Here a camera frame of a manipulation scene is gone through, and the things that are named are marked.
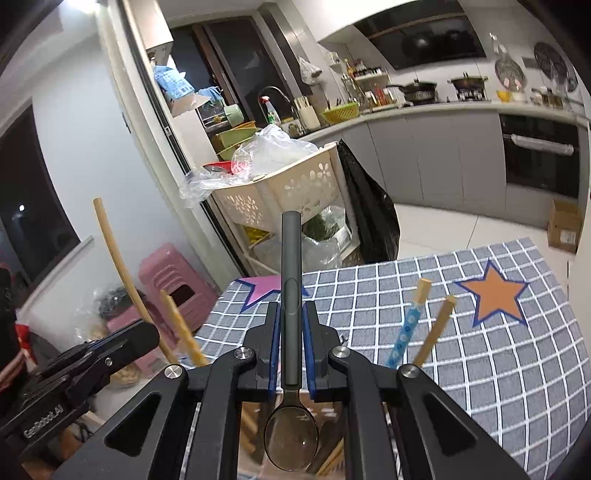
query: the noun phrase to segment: table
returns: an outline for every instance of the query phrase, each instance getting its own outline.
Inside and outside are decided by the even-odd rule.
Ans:
[[[518,297],[527,325],[501,312],[473,326],[476,296],[454,282],[482,277],[488,261],[508,280],[529,282]],[[456,308],[423,370],[532,479],[545,479],[590,413],[591,366],[566,295],[529,238],[305,274],[304,299],[315,300],[320,322],[347,337],[350,348],[384,365],[419,276],[432,288],[404,361],[417,353],[443,298],[455,295]],[[267,287],[252,295],[241,281],[228,286],[195,334],[205,355],[215,359],[236,348],[247,328],[264,322],[278,294],[247,308],[245,302]]]

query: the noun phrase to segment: wooden stick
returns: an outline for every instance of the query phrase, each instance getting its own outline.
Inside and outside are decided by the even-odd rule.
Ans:
[[[100,230],[103,232],[103,237],[105,237],[107,248],[109,249],[109,253],[111,254],[111,258],[113,259],[115,268],[117,269],[117,272],[121,277],[121,281],[125,286],[125,290],[127,290],[127,293],[129,294],[131,300],[134,302],[134,305],[138,309],[138,312],[141,315],[141,317],[146,322],[154,324],[154,321],[152,320],[152,317],[150,316],[148,309],[145,307],[144,302],[139,297],[139,293],[134,286],[134,282],[131,280],[129,271],[127,270],[123,262],[123,257],[121,256],[121,252],[119,251],[117,243],[115,242],[113,230],[111,230],[109,220],[107,219],[105,207],[103,206],[103,200],[101,198],[95,198],[92,201],[92,203],[95,206],[96,217],[99,220]],[[169,361],[169,363],[178,363],[178,359],[174,356],[172,349],[166,344],[164,340],[162,340],[162,336],[160,336],[158,346],[162,350],[162,353],[166,357],[166,360]]]
[[[443,305],[441,305],[439,313],[437,314],[437,320],[435,320],[435,323],[431,327],[431,331],[427,335],[427,338],[421,346],[421,349],[418,351],[417,356],[413,360],[413,364],[417,367],[421,367],[423,366],[423,363],[425,363],[425,360],[437,343],[437,339],[445,330],[445,326],[447,325],[449,316],[452,314],[454,306],[456,306],[456,298],[453,295],[447,296],[443,302]]]
[[[324,461],[322,466],[316,472],[318,476],[326,476],[329,472],[344,458],[345,439],[342,439],[329,457]]]
[[[186,350],[186,353],[191,357],[191,361],[193,365],[196,367],[202,367],[204,365],[208,365],[209,361],[203,355],[203,352],[199,348],[199,345],[193,338],[191,334],[191,330],[187,326],[187,323],[184,321],[183,315],[179,312],[177,304],[174,302],[173,298],[168,295],[164,290],[160,290],[160,298],[164,303],[164,306],[168,310],[168,315],[174,322],[175,331],[180,338],[183,346]],[[242,416],[241,416],[241,436],[240,436],[240,443],[241,445],[252,454],[255,448],[250,443],[248,436],[245,433],[244,427],[252,432],[252,435],[255,436],[258,433],[258,426],[256,422],[253,420],[251,415],[242,408]]]
[[[184,321],[183,315],[179,312],[177,304],[174,302],[173,298],[164,290],[160,290],[160,299],[168,311],[168,316],[174,323],[174,330],[183,343],[185,353],[191,357],[193,365],[196,367],[207,365],[209,363],[207,358],[205,358],[205,355],[201,352],[195,338],[193,338],[193,334],[191,333],[191,330],[189,330],[187,323]]]

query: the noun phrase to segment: oven handle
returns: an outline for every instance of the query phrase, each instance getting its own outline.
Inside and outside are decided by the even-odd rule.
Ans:
[[[511,140],[517,147],[527,148],[528,150],[537,150],[540,152],[555,153],[571,157],[578,148],[570,144],[551,142],[549,140],[540,140],[539,138],[523,137],[521,135],[503,134],[503,139]]]

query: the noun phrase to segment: yellow basket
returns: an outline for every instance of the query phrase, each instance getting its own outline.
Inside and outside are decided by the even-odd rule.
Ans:
[[[323,112],[322,116],[331,125],[346,122],[359,116],[359,104],[356,102],[347,103]]]

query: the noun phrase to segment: pink plastic stool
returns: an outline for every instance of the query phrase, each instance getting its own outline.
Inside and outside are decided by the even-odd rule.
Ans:
[[[145,286],[146,295],[161,312],[167,310],[160,302],[160,290],[170,295],[192,332],[205,322],[217,300],[215,290],[170,243],[141,261],[139,279]],[[174,331],[174,324],[166,314],[164,319]]]
[[[176,337],[162,318],[162,315],[160,315],[160,312],[155,306],[147,302],[146,308],[148,309],[152,320],[158,326],[160,337],[169,345],[170,348],[174,348],[177,344]],[[141,315],[139,314],[138,309],[132,305],[118,317],[109,320],[107,322],[107,327],[111,332],[115,332],[116,330],[119,330],[120,328],[123,328],[124,326],[129,325],[140,318]],[[158,348],[155,348],[151,352],[146,353],[143,357],[138,358],[135,361],[135,364],[138,366],[138,368],[149,377],[157,374],[166,366],[165,359],[163,360],[162,355],[159,355],[157,352]]]

